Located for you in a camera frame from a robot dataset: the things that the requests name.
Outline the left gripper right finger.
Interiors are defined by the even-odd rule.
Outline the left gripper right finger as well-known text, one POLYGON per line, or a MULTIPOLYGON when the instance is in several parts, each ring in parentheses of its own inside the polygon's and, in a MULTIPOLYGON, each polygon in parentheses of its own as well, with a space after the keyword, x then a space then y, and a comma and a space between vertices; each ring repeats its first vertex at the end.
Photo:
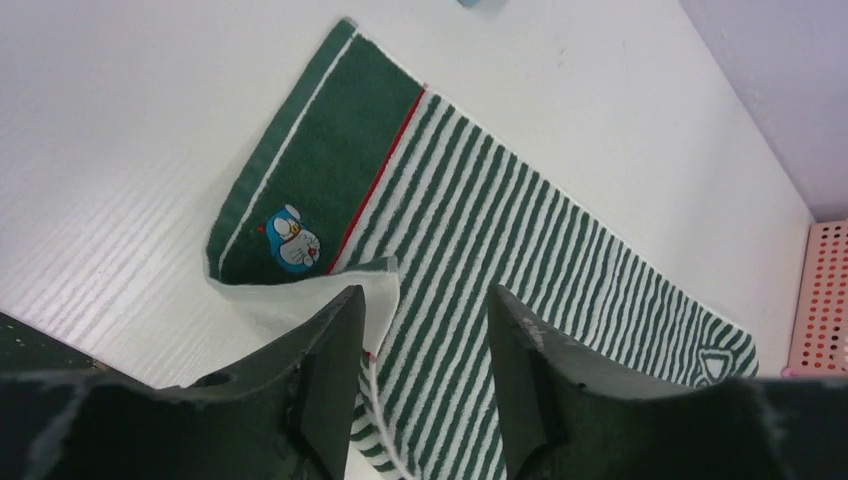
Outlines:
POLYGON ((511 479, 843 479, 847 382, 731 378, 703 388, 613 361, 488 293, 511 479))

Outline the green white striped towel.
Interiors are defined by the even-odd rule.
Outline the green white striped towel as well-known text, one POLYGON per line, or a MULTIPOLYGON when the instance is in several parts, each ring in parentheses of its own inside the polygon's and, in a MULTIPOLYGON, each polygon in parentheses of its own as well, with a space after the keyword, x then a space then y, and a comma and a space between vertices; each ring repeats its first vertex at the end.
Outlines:
POLYGON ((487 294, 688 387, 750 377, 753 337, 688 296, 348 19, 234 182, 206 246, 227 286, 358 274, 376 327, 351 441, 384 479, 502 479, 487 294))

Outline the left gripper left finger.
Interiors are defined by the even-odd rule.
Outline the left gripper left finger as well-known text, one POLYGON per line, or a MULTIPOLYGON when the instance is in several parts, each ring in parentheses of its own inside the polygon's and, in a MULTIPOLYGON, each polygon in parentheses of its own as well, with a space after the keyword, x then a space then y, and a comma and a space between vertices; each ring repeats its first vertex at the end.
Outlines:
POLYGON ((312 318, 187 387, 112 370, 1 376, 5 479, 341 479, 366 301, 312 318))

